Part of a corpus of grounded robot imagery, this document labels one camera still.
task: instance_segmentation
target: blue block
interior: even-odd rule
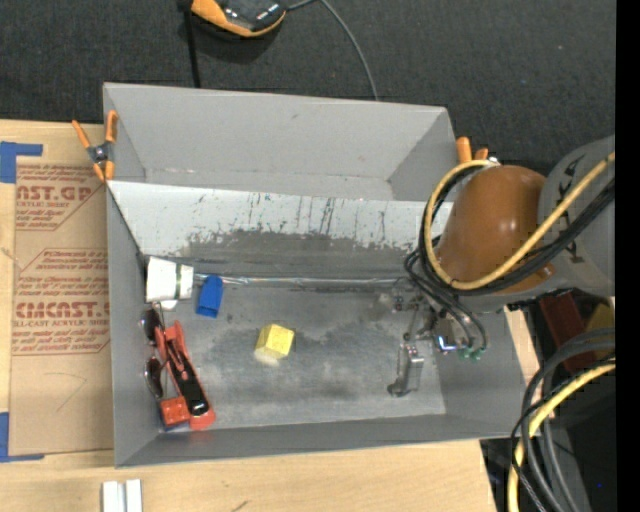
[[[216,318],[222,302],[222,279],[209,276],[205,279],[198,299],[196,313]]]

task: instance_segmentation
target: white plastic piece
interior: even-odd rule
[[[147,302],[189,299],[193,267],[152,256],[147,266]]]
[[[142,512],[141,481],[103,482],[102,512]]]

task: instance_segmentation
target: cardboard sheet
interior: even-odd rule
[[[105,187],[70,123],[3,121],[0,138],[44,146],[17,166],[9,453],[111,448]]]

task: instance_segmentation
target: black carpet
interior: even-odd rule
[[[456,136],[547,174],[615,132],[615,0],[329,0],[379,99],[447,107]],[[173,0],[0,2],[0,118],[102,121],[105,81],[191,87]],[[203,88],[372,99],[320,1],[260,41],[196,26]]]

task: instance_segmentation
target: yellow cube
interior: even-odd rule
[[[275,359],[286,357],[291,350],[294,332],[277,324],[265,325],[260,330],[255,352]]]

